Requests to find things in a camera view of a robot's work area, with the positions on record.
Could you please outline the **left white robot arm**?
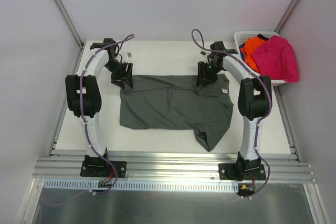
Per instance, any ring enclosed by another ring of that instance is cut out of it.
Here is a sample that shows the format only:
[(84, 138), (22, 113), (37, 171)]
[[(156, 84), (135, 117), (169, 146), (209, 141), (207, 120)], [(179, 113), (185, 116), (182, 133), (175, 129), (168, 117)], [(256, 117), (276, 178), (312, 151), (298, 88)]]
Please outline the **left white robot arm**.
[(87, 142), (82, 163), (85, 172), (94, 171), (97, 175), (104, 176), (115, 168), (109, 160), (100, 131), (102, 97), (97, 79), (106, 68), (111, 73), (112, 84), (121, 89), (133, 88), (133, 64), (123, 60), (123, 56), (120, 60), (117, 59), (123, 44), (133, 38), (134, 34), (130, 34), (120, 41), (105, 38), (103, 42), (92, 44), (89, 59), (84, 66), (65, 78), (68, 109), (78, 118)]

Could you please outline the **grey t shirt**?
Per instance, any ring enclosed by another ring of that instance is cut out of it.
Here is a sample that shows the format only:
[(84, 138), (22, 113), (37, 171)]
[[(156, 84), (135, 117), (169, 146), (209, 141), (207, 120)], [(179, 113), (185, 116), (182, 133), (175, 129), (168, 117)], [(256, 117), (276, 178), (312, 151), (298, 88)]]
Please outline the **grey t shirt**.
[(120, 124), (133, 130), (192, 130), (212, 151), (230, 128), (233, 103), (229, 79), (196, 86), (196, 76), (133, 76), (133, 88), (120, 91)]

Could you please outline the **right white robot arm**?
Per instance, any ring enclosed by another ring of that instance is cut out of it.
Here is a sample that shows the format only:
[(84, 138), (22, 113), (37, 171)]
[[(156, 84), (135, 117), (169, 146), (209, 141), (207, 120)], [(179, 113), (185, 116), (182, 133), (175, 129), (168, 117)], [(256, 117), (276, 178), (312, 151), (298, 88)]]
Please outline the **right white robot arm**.
[(222, 41), (212, 43), (208, 49), (203, 45), (200, 48), (205, 60), (197, 64), (197, 87), (214, 84), (222, 70), (228, 71), (240, 85), (238, 110), (244, 123), (242, 145), (235, 163), (220, 164), (221, 179), (266, 180), (265, 161), (259, 150), (262, 126), (272, 109), (271, 79), (254, 72), (236, 56), (235, 49), (226, 49)]

